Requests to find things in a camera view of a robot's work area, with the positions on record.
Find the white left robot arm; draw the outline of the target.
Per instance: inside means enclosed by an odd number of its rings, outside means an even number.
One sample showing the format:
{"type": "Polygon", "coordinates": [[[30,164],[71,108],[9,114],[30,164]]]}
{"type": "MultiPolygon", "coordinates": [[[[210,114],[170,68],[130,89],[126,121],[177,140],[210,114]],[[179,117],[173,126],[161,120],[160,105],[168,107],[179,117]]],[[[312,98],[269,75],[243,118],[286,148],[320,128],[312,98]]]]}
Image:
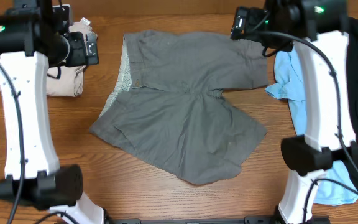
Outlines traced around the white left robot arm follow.
{"type": "Polygon", "coordinates": [[[72,32],[69,4],[15,0],[0,16],[0,91],[7,156],[0,200],[45,210],[67,223],[109,223],[83,190],[78,165],[61,166],[50,131],[50,68],[96,65],[96,36],[72,32]]]}

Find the grey shorts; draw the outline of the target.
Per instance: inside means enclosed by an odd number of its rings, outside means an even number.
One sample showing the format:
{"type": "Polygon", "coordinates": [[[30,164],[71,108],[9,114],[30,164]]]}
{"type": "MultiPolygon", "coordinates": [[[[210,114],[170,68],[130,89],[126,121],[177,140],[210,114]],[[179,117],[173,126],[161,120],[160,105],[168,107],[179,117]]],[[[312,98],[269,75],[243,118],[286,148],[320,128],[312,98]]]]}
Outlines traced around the grey shorts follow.
{"type": "Polygon", "coordinates": [[[210,32],[126,33],[115,89],[90,131],[192,184],[230,179],[267,131],[223,91],[268,82],[258,42],[210,32]]]}

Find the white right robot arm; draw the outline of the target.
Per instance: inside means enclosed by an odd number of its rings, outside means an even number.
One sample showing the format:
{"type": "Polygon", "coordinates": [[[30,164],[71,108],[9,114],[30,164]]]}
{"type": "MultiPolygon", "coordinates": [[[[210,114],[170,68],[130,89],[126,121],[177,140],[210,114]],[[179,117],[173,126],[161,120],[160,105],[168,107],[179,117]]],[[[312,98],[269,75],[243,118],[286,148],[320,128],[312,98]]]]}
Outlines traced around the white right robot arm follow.
{"type": "Polygon", "coordinates": [[[283,159],[289,168],[284,196],[265,223],[327,223],[314,217],[318,185],[337,160],[358,157],[351,124],[346,79],[349,18],[345,1],[267,1],[257,37],[266,47],[299,55],[306,97],[303,135],[285,138],[283,159]]]}

